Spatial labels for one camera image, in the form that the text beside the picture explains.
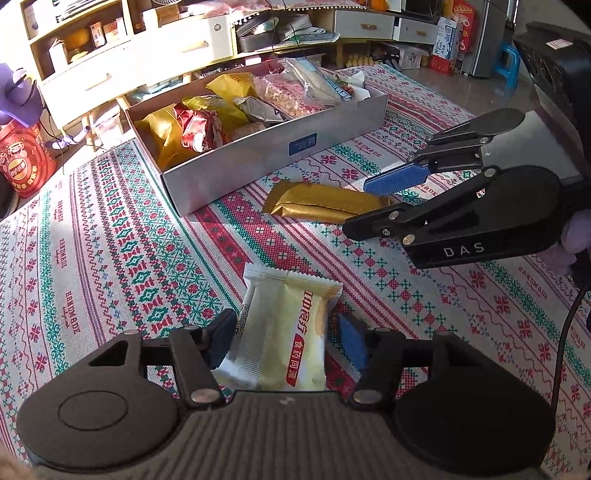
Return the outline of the right hand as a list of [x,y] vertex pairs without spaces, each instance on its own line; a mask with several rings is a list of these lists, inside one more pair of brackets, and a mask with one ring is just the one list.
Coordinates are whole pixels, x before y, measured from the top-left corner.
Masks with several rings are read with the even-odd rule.
[[590,256],[590,234],[590,210],[576,212],[565,224],[560,240],[540,253],[539,257],[556,273],[570,275],[578,254]]

